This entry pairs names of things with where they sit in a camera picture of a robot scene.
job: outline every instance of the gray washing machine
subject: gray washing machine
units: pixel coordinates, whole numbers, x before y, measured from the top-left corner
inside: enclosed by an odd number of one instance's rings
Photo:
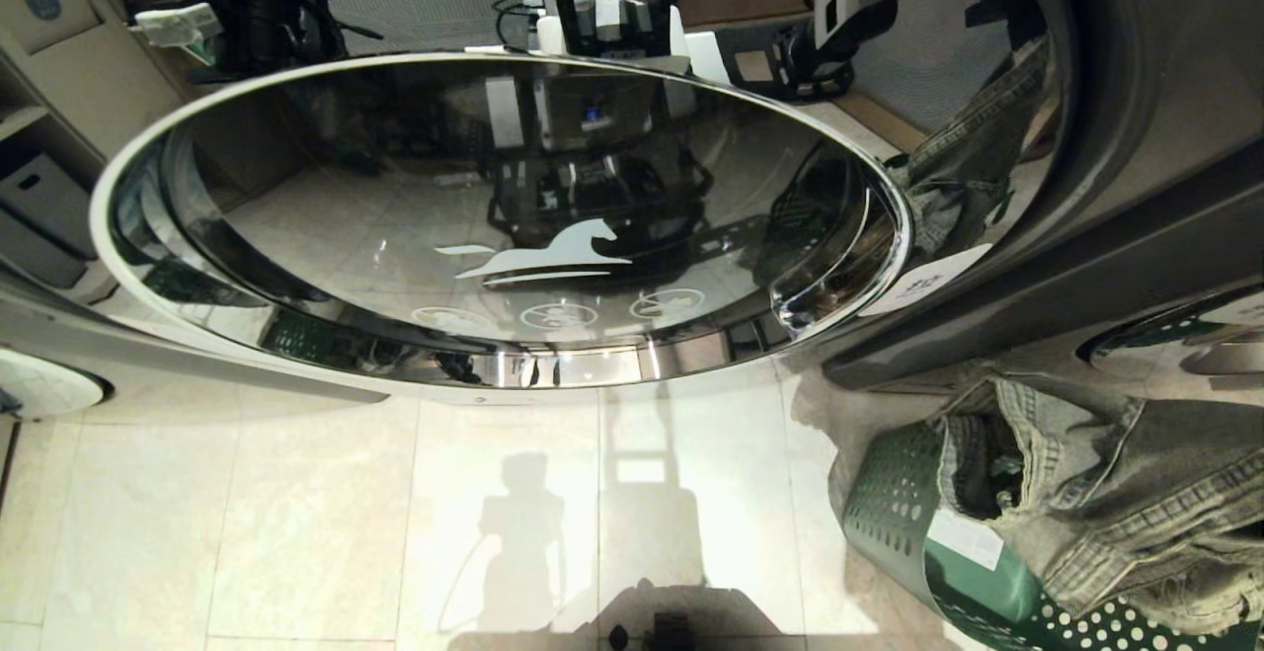
[[[163,319],[316,378],[818,364],[1250,143],[1259,6],[900,0],[809,106],[626,62],[312,66],[148,129],[94,238]]]

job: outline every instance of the horse logo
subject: horse logo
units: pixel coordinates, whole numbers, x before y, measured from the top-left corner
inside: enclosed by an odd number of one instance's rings
[[[495,250],[480,246],[478,243],[469,243],[465,246],[437,246],[444,255],[469,255],[492,254],[485,264],[477,269],[458,273],[456,278],[474,278],[479,276],[495,276],[497,273],[517,272],[518,269],[545,269],[554,267],[581,267],[583,264],[631,264],[628,259],[614,259],[609,255],[600,255],[593,249],[593,240],[602,238],[604,241],[614,241],[613,229],[605,225],[603,219],[581,220],[579,224],[570,224],[544,249],[506,249]],[[520,281],[545,281],[546,278],[574,278],[588,276],[609,276],[605,269],[555,269],[549,273],[528,273],[527,276],[514,276],[508,278],[494,278],[492,283],[514,283]]]

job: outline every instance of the green laundry basket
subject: green laundry basket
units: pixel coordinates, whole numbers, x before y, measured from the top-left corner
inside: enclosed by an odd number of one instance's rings
[[[1073,619],[1006,545],[995,570],[927,538],[943,435],[925,422],[873,441],[843,507],[848,545],[963,633],[997,651],[1251,651],[1259,624],[1182,635],[1124,597]]]

